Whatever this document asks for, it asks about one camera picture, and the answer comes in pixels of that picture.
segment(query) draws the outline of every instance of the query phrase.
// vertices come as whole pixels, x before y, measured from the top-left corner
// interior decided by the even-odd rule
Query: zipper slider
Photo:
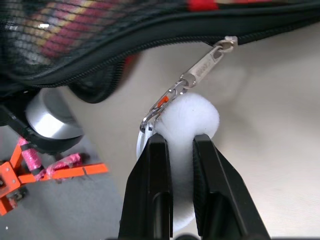
[[[149,121],[155,121],[161,112],[178,96],[185,94],[188,89],[196,86],[217,65],[225,54],[231,53],[238,45],[236,36],[226,36],[218,41],[213,49],[203,56],[193,67],[183,73],[172,87],[170,87],[159,100],[151,107],[148,114],[140,124],[140,131],[145,133]]]
[[[184,88],[191,89],[200,83],[225,54],[231,53],[237,45],[238,38],[236,36],[226,36],[223,40],[218,41],[211,51],[181,75],[180,80],[187,81]]]

